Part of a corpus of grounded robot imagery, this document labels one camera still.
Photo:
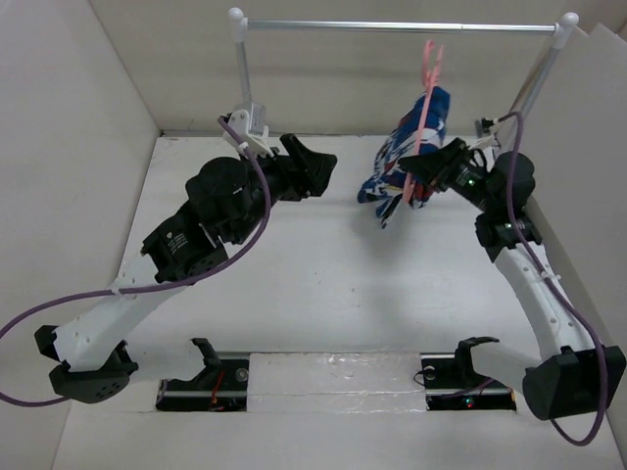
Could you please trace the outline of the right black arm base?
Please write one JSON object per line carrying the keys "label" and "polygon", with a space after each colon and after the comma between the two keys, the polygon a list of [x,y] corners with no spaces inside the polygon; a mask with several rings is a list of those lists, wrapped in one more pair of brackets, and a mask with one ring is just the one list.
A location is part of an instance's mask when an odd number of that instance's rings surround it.
{"label": "right black arm base", "polygon": [[498,344],[494,337],[470,337],[454,352],[422,352],[412,380],[423,388],[427,411],[517,411],[511,388],[475,372],[471,349]]}

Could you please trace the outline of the pink plastic hanger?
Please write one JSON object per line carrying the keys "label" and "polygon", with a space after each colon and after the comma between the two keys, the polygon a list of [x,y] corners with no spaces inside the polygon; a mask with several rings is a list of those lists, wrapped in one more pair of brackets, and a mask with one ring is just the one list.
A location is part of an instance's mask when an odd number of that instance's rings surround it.
{"label": "pink plastic hanger", "polygon": [[434,41],[431,39],[425,43],[421,65],[421,81],[424,86],[424,100],[414,139],[414,151],[417,154],[419,153],[422,143],[422,136],[428,116],[433,89],[439,83],[443,55],[443,45],[436,47]]}

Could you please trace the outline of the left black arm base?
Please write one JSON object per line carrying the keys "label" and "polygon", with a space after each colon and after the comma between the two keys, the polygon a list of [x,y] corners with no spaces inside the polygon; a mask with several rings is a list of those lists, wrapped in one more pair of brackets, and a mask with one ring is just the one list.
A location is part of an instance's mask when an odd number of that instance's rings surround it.
{"label": "left black arm base", "polygon": [[247,410],[250,354],[216,352],[207,339],[192,344],[204,368],[189,381],[162,380],[155,407],[162,412],[240,412]]}

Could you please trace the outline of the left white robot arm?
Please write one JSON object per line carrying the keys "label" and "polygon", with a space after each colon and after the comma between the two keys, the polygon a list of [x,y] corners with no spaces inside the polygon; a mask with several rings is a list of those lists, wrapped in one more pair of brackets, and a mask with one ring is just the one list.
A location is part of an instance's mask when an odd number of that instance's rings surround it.
{"label": "left white robot arm", "polygon": [[257,240],[258,226],[279,201],[300,202],[327,189],[337,158],[307,148],[297,136],[280,138],[285,153],[206,162],[185,184],[187,199],[143,241],[114,281],[109,294],[89,311],[34,334],[42,355],[57,361],[49,373],[54,392],[93,404],[135,382],[178,380],[211,388],[223,365],[206,338],[177,346],[129,344],[128,334],[168,299],[201,276],[232,265],[226,245]]}

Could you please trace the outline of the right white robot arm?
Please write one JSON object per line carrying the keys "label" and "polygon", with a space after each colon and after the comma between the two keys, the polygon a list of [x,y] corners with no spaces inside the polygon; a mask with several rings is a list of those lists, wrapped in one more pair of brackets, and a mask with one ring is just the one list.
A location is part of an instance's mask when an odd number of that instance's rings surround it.
{"label": "right white robot arm", "polygon": [[490,262],[515,293],[540,356],[507,348],[493,337],[458,343],[453,373],[470,388],[493,379],[520,392],[543,421],[602,412],[626,368],[618,346],[606,347],[568,308],[541,235],[525,207],[535,189],[534,165],[524,155],[500,154],[492,167],[457,138],[442,149],[400,159],[400,167],[437,192],[453,190],[480,213],[475,233]]}

